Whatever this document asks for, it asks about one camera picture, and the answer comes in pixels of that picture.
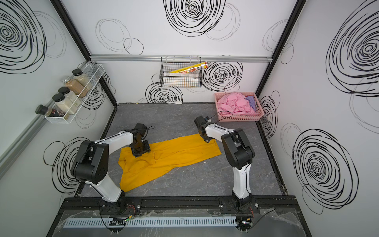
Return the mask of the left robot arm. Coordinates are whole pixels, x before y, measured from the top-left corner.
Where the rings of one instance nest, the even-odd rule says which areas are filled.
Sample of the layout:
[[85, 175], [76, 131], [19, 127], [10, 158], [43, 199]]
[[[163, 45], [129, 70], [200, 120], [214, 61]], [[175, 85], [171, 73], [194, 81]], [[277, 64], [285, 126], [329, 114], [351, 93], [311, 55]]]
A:
[[129, 147], [136, 158], [150, 152], [149, 142], [145, 139], [148, 130], [146, 125], [138, 123], [132, 130], [81, 143], [71, 167], [71, 175], [101, 195], [100, 210], [117, 214], [126, 211], [125, 192], [109, 176], [109, 155], [123, 147]]

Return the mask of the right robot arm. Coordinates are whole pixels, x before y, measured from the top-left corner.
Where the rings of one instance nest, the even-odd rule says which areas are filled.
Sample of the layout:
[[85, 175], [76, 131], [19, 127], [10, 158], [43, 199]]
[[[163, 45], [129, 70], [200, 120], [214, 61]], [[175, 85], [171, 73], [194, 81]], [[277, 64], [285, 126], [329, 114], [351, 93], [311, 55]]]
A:
[[250, 188], [250, 170], [255, 157], [254, 149], [243, 129], [228, 129], [211, 121], [209, 117], [194, 119], [198, 133], [205, 142], [222, 142], [228, 163], [233, 168], [234, 187], [232, 197], [234, 209], [243, 212], [253, 203]]

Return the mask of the yellow t-shirt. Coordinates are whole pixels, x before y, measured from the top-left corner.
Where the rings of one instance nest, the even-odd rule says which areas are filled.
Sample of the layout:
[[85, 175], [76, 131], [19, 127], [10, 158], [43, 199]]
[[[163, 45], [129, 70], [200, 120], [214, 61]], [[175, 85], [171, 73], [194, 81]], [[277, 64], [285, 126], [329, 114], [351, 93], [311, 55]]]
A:
[[122, 169], [120, 188], [129, 192], [162, 177], [177, 167], [190, 166], [221, 155], [215, 140], [205, 142], [199, 134], [150, 144], [151, 151], [140, 157], [129, 147], [121, 149], [118, 164]]

